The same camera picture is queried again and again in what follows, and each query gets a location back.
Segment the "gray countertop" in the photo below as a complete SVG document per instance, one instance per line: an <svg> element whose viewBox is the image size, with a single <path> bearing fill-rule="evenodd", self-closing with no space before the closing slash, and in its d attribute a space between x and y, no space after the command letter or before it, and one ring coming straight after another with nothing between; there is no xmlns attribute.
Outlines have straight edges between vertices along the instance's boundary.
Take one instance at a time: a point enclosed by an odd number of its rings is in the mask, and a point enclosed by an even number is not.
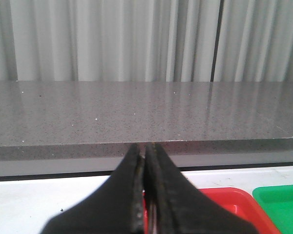
<svg viewBox="0 0 293 234"><path fill-rule="evenodd" d="M0 81L0 161L293 149L293 82Z"/></svg>

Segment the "white surface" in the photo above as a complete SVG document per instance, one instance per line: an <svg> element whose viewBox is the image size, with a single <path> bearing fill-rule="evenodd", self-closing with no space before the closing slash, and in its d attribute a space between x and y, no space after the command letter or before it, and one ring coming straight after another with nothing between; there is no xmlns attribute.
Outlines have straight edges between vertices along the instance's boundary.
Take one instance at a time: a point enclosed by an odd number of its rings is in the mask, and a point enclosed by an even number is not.
<svg viewBox="0 0 293 234"><path fill-rule="evenodd" d="M293 166L183 172L198 188L293 184ZM38 234L45 222L97 189L108 176L0 182L0 234Z"/></svg>

